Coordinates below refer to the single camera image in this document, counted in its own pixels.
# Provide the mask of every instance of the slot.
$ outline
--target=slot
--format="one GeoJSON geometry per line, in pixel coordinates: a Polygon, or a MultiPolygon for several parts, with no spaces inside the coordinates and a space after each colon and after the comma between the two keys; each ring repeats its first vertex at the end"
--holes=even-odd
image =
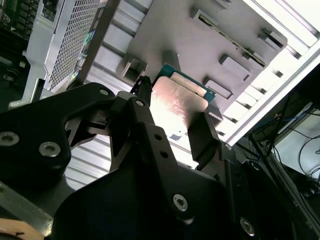
{"type": "Polygon", "coordinates": [[[262,68],[264,68],[266,66],[266,64],[263,62],[263,60],[259,59],[255,55],[253,55],[251,52],[249,52],[247,49],[245,49],[240,44],[238,44],[235,40],[233,40],[230,36],[228,36],[223,31],[221,31],[217,27],[218,24],[216,22],[214,22],[213,20],[209,19],[209,17],[206,17],[205,15],[206,14],[204,12],[202,12],[201,10],[198,10],[195,15],[195,18],[200,20],[202,23],[207,25],[212,30],[219,33],[221,36],[223,36],[225,39],[227,39],[229,42],[231,42],[236,48],[240,49],[241,51],[243,51],[243,53],[247,54],[250,58],[252,58],[254,61],[256,61],[262,68]]]}

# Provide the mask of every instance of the cable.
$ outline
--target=cable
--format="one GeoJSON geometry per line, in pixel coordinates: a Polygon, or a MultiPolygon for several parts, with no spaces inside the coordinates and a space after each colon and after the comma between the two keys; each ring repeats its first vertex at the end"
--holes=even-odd
{"type": "Polygon", "coordinates": [[[320,114],[315,114],[315,113],[311,113],[311,112],[306,112],[306,111],[305,111],[305,113],[306,113],[306,114],[310,114],[310,115],[314,115],[314,116],[320,116],[320,114]]]}
{"type": "Polygon", "coordinates": [[[281,161],[281,157],[280,157],[279,151],[278,151],[278,149],[276,148],[275,145],[273,145],[273,149],[275,150],[276,154],[278,155],[279,161],[280,161],[281,165],[283,166],[284,164],[283,164],[282,161],[281,161]]]}
{"type": "Polygon", "coordinates": [[[295,130],[295,129],[291,128],[291,127],[287,127],[287,129],[290,129],[290,130],[292,130],[292,131],[295,131],[296,133],[298,133],[298,134],[300,134],[300,135],[302,135],[302,136],[306,137],[307,139],[313,139],[312,137],[309,137],[309,136],[307,136],[307,135],[304,135],[303,133],[301,133],[301,132],[299,132],[299,131],[297,131],[297,130],[295,130]]]}
{"type": "Polygon", "coordinates": [[[315,136],[315,137],[309,139],[308,141],[306,141],[306,142],[302,145],[302,147],[301,147],[301,149],[300,149],[300,151],[299,151],[299,154],[298,154],[298,164],[299,164],[300,169],[302,170],[302,172],[303,172],[305,175],[308,175],[308,174],[307,174],[306,171],[302,168],[302,165],[301,165],[301,153],[302,153],[302,150],[304,149],[304,147],[305,147],[310,141],[312,141],[312,140],[314,140],[314,139],[318,139],[318,138],[320,138],[320,135],[315,136]]]}

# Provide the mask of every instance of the electronic equipment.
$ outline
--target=electronic equipment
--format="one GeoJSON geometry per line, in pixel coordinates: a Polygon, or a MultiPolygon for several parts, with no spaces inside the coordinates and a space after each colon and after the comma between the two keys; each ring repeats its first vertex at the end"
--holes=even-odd
{"type": "Polygon", "coordinates": [[[55,93],[74,80],[86,60],[106,2],[0,1],[0,31],[6,36],[1,39],[1,47],[19,51],[16,56],[26,59],[22,65],[29,65],[22,99],[11,102],[9,108],[31,103],[39,80],[44,80],[44,91],[49,93],[55,93]]]}

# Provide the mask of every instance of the rectangular cutout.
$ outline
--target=rectangular cutout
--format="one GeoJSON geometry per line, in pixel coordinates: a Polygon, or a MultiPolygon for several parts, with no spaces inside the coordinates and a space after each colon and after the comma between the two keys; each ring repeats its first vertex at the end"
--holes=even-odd
{"type": "Polygon", "coordinates": [[[225,110],[223,115],[227,118],[239,121],[248,111],[248,108],[235,101],[230,105],[230,107],[228,107],[227,110],[225,110]]]}
{"type": "Polygon", "coordinates": [[[218,34],[223,36],[225,39],[227,39],[229,42],[231,42],[233,45],[235,45],[238,49],[243,51],[244,53],[248,54],[251,58],[253,58],[257,63],[259,63],[263,68],[266,66],[266,64],[263,62],[262,59],[259,59],[257,56],[253,55],[250,51],[242,47],[240,44],[238,44],[235,40],[233,40],[230,36],[225,34],[222,30],[220,30],[217,26],[218,23],[214,21],[211,17],[209,17],[207,14],[205,14],[200,9],[197,10],[197,12],[194,14],[194,16],[191,16],[193,19],[198,19],[201,22],[203,22],[205,25],[207,25],[212,30],[216,31],[218,34]]]}
{"type": "Polygon", "coordinates": [[[219,94],[221,97],[228,100],[233,96],[232,92],[225,89],[223,86],[219,85],[218,83],[214,82],[212,79],[206,79],[205,86],[210,89],[211,91],[215,92],[216,94],[219,94]]]}
{"type": "Polygon", "coordinates": [[[250,107],[253,107],[257,103],[257,100],[246,92],[243,92],[236,100],[237,102],[248,105],[250,107]]]}
{"type": "Polygon", "coordinates": [[[263,97],[262,92],[260,92],[258,89],[254,88],[253,86],[248,86],[246,90],[244,90],[245,93],[249,94],[251,97],[253,97],[256,100],[259,100],[263,97]]]}
{"type": "Polygon", "coordinates": [[[251,76],[251,72],[249,70],[226,54],[222,56],[219,62],[228,72],[238,76],[243,81],[247,80],[251,76]]]}

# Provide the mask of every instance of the black cable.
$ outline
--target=black cable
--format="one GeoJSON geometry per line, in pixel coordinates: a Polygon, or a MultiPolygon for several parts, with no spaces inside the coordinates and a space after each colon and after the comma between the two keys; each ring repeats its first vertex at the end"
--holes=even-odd
{"type": "Polygon", "coordinates": [[[300,169],[302,170],[302,172],[303,172],[305,175],[308,175],[308,174],[305,172],[305,170],[302,168],[302,165],[301,165],[301,153],[302,153],[302,150],[304,149],[304,147],[305,147],[310,141],[312,141],[312,140],[314,140],[314,139],[318,139],[318,138],[320,138],[320,135],[315,136],[315,137],[309,139],[308,141],[306,141],[306,142],[302,145],[302,147],[301,147],[301,149],[300,149],[300,151],[299,151],[299,154],[298,154],[298,164],[299,164],[300,169]]]}
{"type": "Polygon", "coordinates": [[[298,133],[298,134],[300,134],[300,135],[302,135],[302,136],[306,137],[307,139],[312,139],[312,137],[309,137],[309,136],[307,136],[307,135],[304,135],[303,133],[301,133],[301,132],[299,132],[299,131],[297,131],[297,130],[295,130],[295,129],[291,128],[291,127],[287,127],[287,129],[290,129],[290,130],[292,130],[292,131],[295,131],[296,133],[298,133]]]}
{"type": "Polygon", "coordinates": [[[306,114],[310,114],[310,115],[314,115],[314,116],[319,116],[320,117],[320,114],[315,114],[315,113],[311,113],[311,112],[304,112],[304,113],[306,113],[306,114]]]}
{"type": "Polygon", "coordinates": [[[280,119],[279,119],[279,121],[278,121],[278,124],[276,125],[275,131],[274,131],[274,135],[273,135],[273,137],[272,137],[272,139],[271,139],[271,141],[270,141],[270,146],[269,146],[269,148],[268,148],[268,151],[266,152],[266,155],[267,155],[267,156],[270,155],[271,150],[272,150],[272,147],[273,147],[273,145],[275,144],[275,141],[276,141],[276,138],[277,138],[277,135],[278,135],[278,131],[279,131],[280,127],[281,127],[281,123],[282,123],[282,121],[283,121],[283,119],[284,119],[284,116],[285,116],[285,114],[286,114],[287,107],[288,107],[289,102],[290,102],[290,98],[291,98],[291,94],[288,96],[287,100],[285,101],[284,107],[283,107],[283,109],[282,109],[282,111],[281,111],[280,119]]]}
{"type": "Polygon", "coordinates": [[[281,165],[283,166],[284,164],[283,164],[282,161],[281,161],[281,157],[280,157],[279,151],[278,151],[278,149],[276,148],[275,145],[273,145],[273,149],[276,151],[276,154],[277,154],[278,157],[279,157],[279,161],[280,161],[281,165]]]}

